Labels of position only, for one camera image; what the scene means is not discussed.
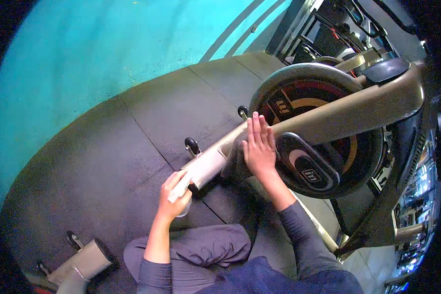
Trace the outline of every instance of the gray sleeve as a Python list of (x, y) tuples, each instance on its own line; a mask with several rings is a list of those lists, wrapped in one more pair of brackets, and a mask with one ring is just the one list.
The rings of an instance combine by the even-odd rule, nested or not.
[(142, 258), (137, 294), (172, 292), (171, 263), (155, 263)]
[(324, 270), (343, 270), (299, 202), (296, 201), (279, 215), (293, 244), (298, 279), (305, 279)]

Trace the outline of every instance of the blue painted wall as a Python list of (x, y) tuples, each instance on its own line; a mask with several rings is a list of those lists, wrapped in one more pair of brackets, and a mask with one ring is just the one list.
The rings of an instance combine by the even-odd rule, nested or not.
[[(199, 62), (252, 2), (38, 2), (0, 68), (0, 210), (17, 174), (62, 128), (132, 86)], [(222, 58), (275, 2), (264, 0), (213, 59)], [(290, 3), (280, 5), (235, 54)]]

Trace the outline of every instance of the right hand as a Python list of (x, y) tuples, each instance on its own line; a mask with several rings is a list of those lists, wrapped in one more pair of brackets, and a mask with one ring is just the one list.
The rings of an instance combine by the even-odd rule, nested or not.
[(245, 162), (250, 171), (260, 182), (271, 175), (277, 174), (276, 144), (273, 130), (263, 115), (253, 113), (247, 120), (248, 142), (242, 141)]

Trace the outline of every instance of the floor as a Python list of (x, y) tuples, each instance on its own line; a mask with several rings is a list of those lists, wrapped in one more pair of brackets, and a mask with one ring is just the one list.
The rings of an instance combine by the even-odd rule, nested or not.
[[(83, 243), (100, 238), (117, 261), (92, 280), (88, 292), (135, 293), (123, 249), (148, 234), (161, 184), (190, 160), (184, 138), (195, 138), (201, 150), (222, 138), (242, 122), (236, 108), (249, 105), (261, 82), (281, 67), (263, 53), (196, 64), (134, 86), (65, 127), (18, 175), (0, 215), (21, 268), (40, 274), (37, 260), (57, 268), (74, 254), (64, 237), (72, 230)], [(217, 178), (171, 230), (240, 223), (256, 238), (251, 258), (264, 255), (272, 268), (294, 276), (284, 229), (272, 211), (259, 212), (256, 197), (246, 183)], [(336, 238), (340, 227), (330, 202), (299, 197)], [(345, 267), (365, 293), (378, 293), (390, 257), (387, 249), (360, 249)]]
[(364, 293), (384, 293), (384, 281), (393, 277), (398, 262), (394, 246), (361, 248), (343, 262), (358, 279)]

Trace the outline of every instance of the gray pants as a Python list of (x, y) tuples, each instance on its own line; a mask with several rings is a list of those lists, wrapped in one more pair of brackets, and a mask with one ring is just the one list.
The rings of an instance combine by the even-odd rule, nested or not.
[[(124, 249), (124, 262), (136, 282), (148, 237), (135, 239)], [(215, 225), (170, 233), (174, 293), (194, 293), (214, 283), (213, 265), (228, 267), (248, 258), (251, 244), (239, 224)]]

